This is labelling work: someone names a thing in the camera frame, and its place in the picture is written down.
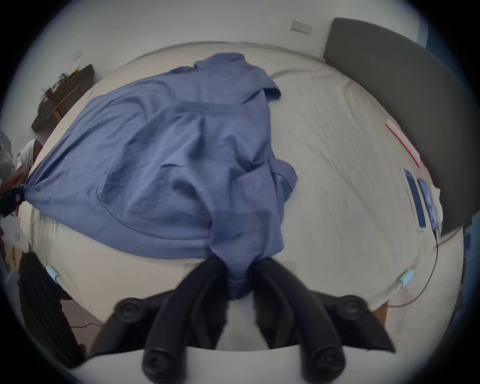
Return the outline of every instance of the wrinkled fabric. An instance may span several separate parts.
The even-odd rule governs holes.
[[[34,170],[25,199],[103,244],[144,257],[221,258],[230,296],[283,249],[297,176],[275,159],[268,102],[280,91],[238,53],[94,98]]]

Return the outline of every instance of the black cable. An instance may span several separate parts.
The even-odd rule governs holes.
[[[416,299],[418,299],[421,294],[424,292],[424,290],[427,288],[428,286],[428,283],[430,283],[430,279],[432,278],[433,276],[433,271],[435,270],[435,267],[437,266],[437,260],[438,260],[438,240],[437,240],[437,232],[433,231],[433,235],[435,236],[435,243],[436,243],[436,248],[437,248],[437,255],[435,257],[435,264],[433,264],[433,269],[432,269],[432,273],[430,273],[430,277],[428,278],[427,280],[427,284],[425,284],[425,286],[423,287],[423,289],[421,290],[421,292],[418,294],[418,296],[416,298],[414,298],[412,301],[409,301],[408,303],[405,303],[405,304],[401,304],[401,305],[390,305],[390,304],[387,304],[387,307],[388,308],[402,308],[402,307],[406,307],[407,305],[410,305],[411,303],[413,303]]]
[[[85,324],[85,325],[82,325],[82,326],[73,326],[73,327],[70,327],[70,329],[72,328],[85,328],[86,326],[89,326],[89,325],[96,325],[97,327],[103,327],[104,324],[100,325],[100,324],[95,324],[95,323],[88,323],[88,324]]]

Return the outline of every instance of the black pants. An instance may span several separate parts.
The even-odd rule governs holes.
[[[85,358],[60,304],[61,299],[72,298],[52,280],[32,252],[22,256],[19,274],[20,310],[27,330],[67,368],[80,365]]]

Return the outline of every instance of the gray headboard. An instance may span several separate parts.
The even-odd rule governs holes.
[[[370,92],[400,124],[441,189],[442,233],[480,209],[480,114],[430,52],[395,32],[335,19],[324,59]]]

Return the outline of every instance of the white wall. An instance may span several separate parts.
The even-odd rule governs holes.
[[[24,57],[0,129],[18,153],[36,137],[31,124],[41,88],[76,66],[91,63],[103,78],[145,53],[192,41],[255,42],[321,57],[335,17],[364,20],[414,41],[419,33],[418,13],[402,0],[76,0]],[[310,24],[312,34],[291,31],[292,19]],[[82,55],[74,63],[78,49]]]

